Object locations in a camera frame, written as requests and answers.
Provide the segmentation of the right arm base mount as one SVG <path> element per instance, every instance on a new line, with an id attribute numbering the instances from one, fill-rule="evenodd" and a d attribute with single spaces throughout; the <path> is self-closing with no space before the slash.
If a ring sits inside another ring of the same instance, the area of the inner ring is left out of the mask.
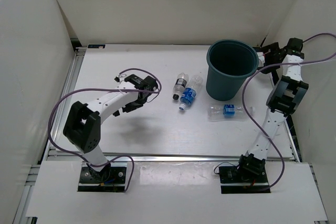
<path id="1" fill-rule="evenodd" d="M 260 175 L 243 175 L 238 167 L 223 162 L 214 167 L 219 176 L 221 194 L 268 194 L 271 193 L 265 169 Z"/>

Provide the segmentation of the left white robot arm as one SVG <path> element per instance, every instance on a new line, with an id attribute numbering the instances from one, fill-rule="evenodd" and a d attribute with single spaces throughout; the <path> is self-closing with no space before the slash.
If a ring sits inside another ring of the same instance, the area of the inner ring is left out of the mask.
<path id="1" fill-rule="evenodd" d="M 158 83 L 153 77 L 141 79 L 132 74 L 120 82 L 115 92 L 88 103 L 77 101 L 71 106 L 63 135 L 81 152 L 98 182 L 105 182 L 110 176 L 110 164 L 99 146 L 101 125 L 112 115 L 143 107 L 157 89 Z"/>

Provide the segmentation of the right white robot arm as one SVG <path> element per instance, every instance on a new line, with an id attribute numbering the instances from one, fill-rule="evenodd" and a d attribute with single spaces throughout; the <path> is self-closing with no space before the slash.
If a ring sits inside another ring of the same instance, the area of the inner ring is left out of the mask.
<path id="1" fill-rule="evenodd" d="M 271 91 L 267 102 L 267 111 L 262 130 L 258 133 L 253 145 L 242 155 L 236 168 L 236 177 L 247 182 L 262 174 L 272 139 L 279 127 L 292 115 L 302 101 L 309 85 L 303 82 L 301 66 L 304 60 L 303 40 L 290 38 L 287 45 L 279 47 L 277 42 L 262 47 L 260 58 L 262 73 L 270 73 L 280 68 L 283 63 L 283 75 Z"/>

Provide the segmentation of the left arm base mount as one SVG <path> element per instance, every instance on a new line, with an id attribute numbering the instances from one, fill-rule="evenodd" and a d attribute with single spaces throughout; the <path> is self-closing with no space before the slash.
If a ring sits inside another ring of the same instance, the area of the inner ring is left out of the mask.
<path id="1" fill-rule="evenodd" d="M 123 193 L 126 186 L 127 164 L 112 164 L 97 172 L 82 165 L 78 180 L 78 192 Z"/>

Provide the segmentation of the red label plastic bottle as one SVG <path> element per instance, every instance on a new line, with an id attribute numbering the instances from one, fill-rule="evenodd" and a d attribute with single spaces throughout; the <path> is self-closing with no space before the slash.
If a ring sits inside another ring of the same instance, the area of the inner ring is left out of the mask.
<path id="1" fill-rule="evenodd" d="M 257 56 L 259 59 L 259 65 L 263 66 L 265 63 L 265 54 L 263 52 L 257 52 Z"/>

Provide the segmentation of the black label plastic bottle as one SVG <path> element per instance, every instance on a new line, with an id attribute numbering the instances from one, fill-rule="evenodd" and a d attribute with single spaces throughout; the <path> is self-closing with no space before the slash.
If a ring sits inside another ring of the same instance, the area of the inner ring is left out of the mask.
<path id="1" fill-rule="evenodd" d="M 173 87 L 172 99 L 174 101 L 179 100 L 179 98 L 181 97 L 182 93 L 184 92 L 184 90 L 187 86 L 188 81 L 189 81 L 189 76 L 188 76 L 188 74 L 185 74 L 184 72 L 180 73 L 177 76 L 175 85 Z"/>

